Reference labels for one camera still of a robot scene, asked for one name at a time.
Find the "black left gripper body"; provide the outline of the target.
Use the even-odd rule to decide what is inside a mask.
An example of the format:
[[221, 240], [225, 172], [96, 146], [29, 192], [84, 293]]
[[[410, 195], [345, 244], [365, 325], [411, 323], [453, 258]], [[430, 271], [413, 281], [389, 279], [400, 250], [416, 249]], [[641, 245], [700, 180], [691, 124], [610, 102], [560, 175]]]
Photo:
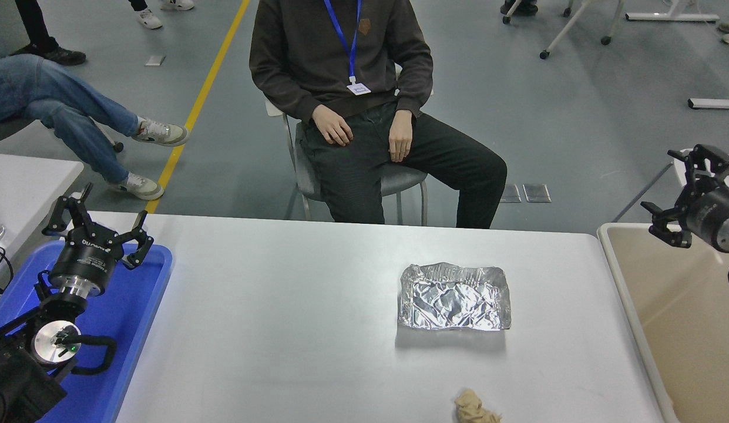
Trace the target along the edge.
[[48, 281], [60, 289], [73, 277], [87, 280], [96, 290], [104, 290], [112, 278], [118, 260], [123, 257], [123, 247], [114, 243], [117, 233], [99, 224], [93, 225], [88, 236], [84, 227], [75, 227], [65, 236], [63, 247]]

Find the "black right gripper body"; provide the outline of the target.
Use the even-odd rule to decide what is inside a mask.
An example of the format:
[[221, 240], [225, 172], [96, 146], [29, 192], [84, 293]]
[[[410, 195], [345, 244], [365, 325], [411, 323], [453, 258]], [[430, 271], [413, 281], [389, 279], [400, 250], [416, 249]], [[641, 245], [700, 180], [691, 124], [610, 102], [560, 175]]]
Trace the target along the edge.
[[692, 233], [715, 249], [729, 249], [729, 187], [719, 186], [695, 201], [687, 212]]

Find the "person's right hand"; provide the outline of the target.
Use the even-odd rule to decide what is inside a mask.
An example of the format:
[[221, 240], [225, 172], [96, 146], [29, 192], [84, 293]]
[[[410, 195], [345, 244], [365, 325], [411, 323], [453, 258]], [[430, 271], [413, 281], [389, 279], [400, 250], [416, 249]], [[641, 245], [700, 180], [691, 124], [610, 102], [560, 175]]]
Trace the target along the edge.
[[311, 120], [321, 132], [324, 141], [330, 145], [348, 146], [354, 139], [345, 119], [326, 105], [318, 105], [311, 113]]

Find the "person's left hand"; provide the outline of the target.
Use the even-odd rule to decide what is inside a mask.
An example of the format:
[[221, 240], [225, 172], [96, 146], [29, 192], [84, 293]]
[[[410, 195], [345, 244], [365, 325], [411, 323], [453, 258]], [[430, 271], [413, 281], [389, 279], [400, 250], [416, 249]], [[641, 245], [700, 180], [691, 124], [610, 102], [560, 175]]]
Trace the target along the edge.
[[400, 109], [394, 114], [388, 135], [388, 151], [394, 163], [404, 161], [412, 150], [412, 118], [410, 110]]

